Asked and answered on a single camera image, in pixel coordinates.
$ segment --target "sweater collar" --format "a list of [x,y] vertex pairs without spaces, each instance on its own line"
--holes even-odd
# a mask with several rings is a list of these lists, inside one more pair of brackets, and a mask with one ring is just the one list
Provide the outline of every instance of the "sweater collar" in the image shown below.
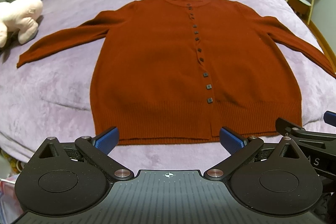
[[165,0],[171,4],[181,6],[181,7],[199,7],[208,4],[211,0]]

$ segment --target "orange cardigan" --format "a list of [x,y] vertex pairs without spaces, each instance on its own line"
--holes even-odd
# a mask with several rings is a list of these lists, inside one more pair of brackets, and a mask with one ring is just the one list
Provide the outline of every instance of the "orange cardigan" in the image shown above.
[[276,18],[228,0],[134,1],[43,37],[17,67],[103,37],[91,109],[96,133],[117,126],[120,144],[218,141],[222,126],[271,135],[278,117],[301,125],[300,89],[275,42],[335,77]]

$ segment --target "blue gripper pad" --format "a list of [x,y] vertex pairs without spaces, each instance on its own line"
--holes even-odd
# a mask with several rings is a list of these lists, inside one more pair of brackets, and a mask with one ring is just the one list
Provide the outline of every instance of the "blue gripper pad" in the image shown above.
[[336,127],[336,113],[331,111],[326,111],[323,116],[323,120],[325,123]]
[[108,155],[113,148],[119,142],[119,130],[118,128],[113,128],[111,131],[108,131],[94,143],[95,148],[98,148],[101,152]]
[[231,155],[247,145],[247,140],[243,136],[231,133],[225,128],[219,131],[219,141]]

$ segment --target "wooden baseboard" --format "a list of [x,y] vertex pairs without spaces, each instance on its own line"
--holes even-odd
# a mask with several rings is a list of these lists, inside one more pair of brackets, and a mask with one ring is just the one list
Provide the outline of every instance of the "wooden baseboard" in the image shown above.
[[324,55],[328,58],[328,60],[331,63],[331,66],[336,72],[336,56],[331,47],[329,46],[328,42],[324,38],[324,36],[321,34],[320,30],[316,27],[316,25],[310,21],[309,25],[307,25],[306,20],[302,20],[306,26],[309,28],[309,30],[313,33],[315,38],[317,39],[318,44],[320,45]]

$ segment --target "metal screw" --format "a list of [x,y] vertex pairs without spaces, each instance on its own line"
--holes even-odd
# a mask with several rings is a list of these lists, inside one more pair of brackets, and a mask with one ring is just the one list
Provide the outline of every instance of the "metal screw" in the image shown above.
[[207,174],[212,178],[219,178],[224,175],[223,171],[219,169],[210,169],[207,171]]
[[131,172],[127,169],[119,169],[116,172],[114,172],[114,175],[118,178],[125,178],[128,177],[131,174]]

